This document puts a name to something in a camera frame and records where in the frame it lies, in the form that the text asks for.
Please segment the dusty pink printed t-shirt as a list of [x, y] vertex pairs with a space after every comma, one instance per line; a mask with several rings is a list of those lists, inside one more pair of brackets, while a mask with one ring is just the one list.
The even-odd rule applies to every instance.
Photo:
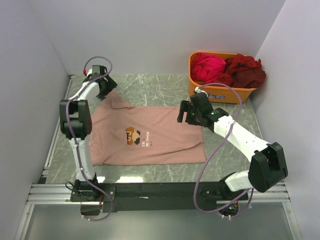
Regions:
[[91, 116], [93, 165], [142, 166], [206, 161], [202, 128], [177, 122], [177, 106], [134, 106], [116, 90]]

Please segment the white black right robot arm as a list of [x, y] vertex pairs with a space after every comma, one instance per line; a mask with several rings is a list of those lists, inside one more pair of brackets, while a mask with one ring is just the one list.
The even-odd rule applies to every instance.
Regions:
[[225, 138], [249, 161], [249, 169], [233, 172], [219, 182], [222, 198], [230, 200], [238, 191], [254, 189], [264, 193], [288, 177], [288, 168], [283, 147], [269, 143], [237, 123], [222, 108], [213, 108], [208, 102], [204, 109], [195, 102], [182, 100], [177, 121], [202, 126]]

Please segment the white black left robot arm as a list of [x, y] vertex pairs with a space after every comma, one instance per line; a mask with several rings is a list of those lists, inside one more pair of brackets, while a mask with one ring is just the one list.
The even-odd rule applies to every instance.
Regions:
[[90, 155], [89, 136], [93, 125], [89, 104], [94, 98], [104, 98], [117, 87], [109, 75], [94, 79], [96, 76], [89, 74], [72, 97], [59, 103], [60, 130], [69, 141], [76, 166], [72, 193], [88, 201], [96, 200], [99, 195], [108, 196], [99, 186]]

